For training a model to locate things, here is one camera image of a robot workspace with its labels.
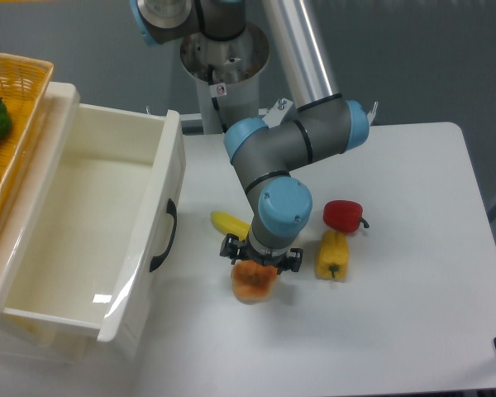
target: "white tabletop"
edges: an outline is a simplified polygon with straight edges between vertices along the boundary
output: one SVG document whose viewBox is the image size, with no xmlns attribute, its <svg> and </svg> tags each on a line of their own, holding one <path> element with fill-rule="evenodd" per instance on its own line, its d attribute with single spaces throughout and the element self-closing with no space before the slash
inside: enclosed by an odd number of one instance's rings
<svg viewBox="0 0 496 397">
<path fill-rule="evenodd" d="M 374 127 L 350 153 L 293 172 L 311 190 L 299 273 L 271 299 L 231 293 L 212 210 L 250 221 L 221 136 L 186 136 L 179 228 L 132 363 L 94 349 L 72 366 L 0 357 L 0 394 L 279 396 L 496 388 L 496 249 L 463 136 L 448 124 Z M 348 238 L 346 282 L 313 259 L 333 199 L 371 225 Z"/>
</svg>

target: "drawer handle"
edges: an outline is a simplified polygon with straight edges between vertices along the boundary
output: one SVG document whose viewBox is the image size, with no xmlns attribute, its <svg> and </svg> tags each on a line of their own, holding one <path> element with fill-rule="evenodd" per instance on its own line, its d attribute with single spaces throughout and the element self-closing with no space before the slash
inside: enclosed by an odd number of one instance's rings
<svg viewBox="0 0 496 397">
<path fill-rule="evenodd" d="M 173 217 L 173 230 L 171 231 L 171 237 L 169 238 L 169 244 L 167 245 L 167 248 L 165 249 L 164 253 L 158 256 L 153 256 L 153 258 L 150 260 L 150 267 L 149 267 L 149 272 L 153 272 L 156 269 L 160 267 L 162 263 L 164 263 L 165 258 L 167 258 L 167 255 L 171 251 L 171 247 L 173 246 L 173 241 L 174 241 L 174 234 L 176 233 L 176 221 L 177 221 L 177 215 L 176 215 L 176 204 L 174 203 L 173 200 L 169 199 L 167 202 L 167 209 L 165 210 L 169 215 Z"/>
</svg>

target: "silver metal pole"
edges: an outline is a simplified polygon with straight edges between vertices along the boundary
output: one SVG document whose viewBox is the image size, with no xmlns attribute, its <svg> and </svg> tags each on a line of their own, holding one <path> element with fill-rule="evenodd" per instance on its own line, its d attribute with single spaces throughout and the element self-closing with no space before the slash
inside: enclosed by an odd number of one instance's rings
<svg viewBox="0 0 496 397">
<path fill-rule="evenodd" d="M 309 0 L 263 0 L 298 108 L 339 93 Z"/>
</svg>

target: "white plastic drawer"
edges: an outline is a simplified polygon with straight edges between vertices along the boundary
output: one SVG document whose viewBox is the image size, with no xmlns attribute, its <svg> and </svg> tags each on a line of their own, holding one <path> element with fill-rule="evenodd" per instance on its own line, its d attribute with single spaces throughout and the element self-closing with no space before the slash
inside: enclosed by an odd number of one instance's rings
<svg viewBox="0 0 496 397">
<path fill-rule="evenodd" d="M 79 105 L 3 313 L 38 336 L 117 339 L 131 352 L 184 167 L 178 113 Z"/>
</svg>

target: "wicker basket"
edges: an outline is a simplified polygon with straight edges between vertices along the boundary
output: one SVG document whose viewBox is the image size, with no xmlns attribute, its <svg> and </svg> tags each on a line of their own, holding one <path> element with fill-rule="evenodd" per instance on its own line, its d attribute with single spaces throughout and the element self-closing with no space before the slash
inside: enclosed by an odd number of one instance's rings
<svg viewBox="0 0 496 397">
<path fill-rule="evenodd" d="M 0 141 L 0 214 L 26 150 L 35 143 L 31 127 L 52 74 L 50 62 L 0 54 L 0 97 L 12 120 L 10 134 Z"/>
</svg>

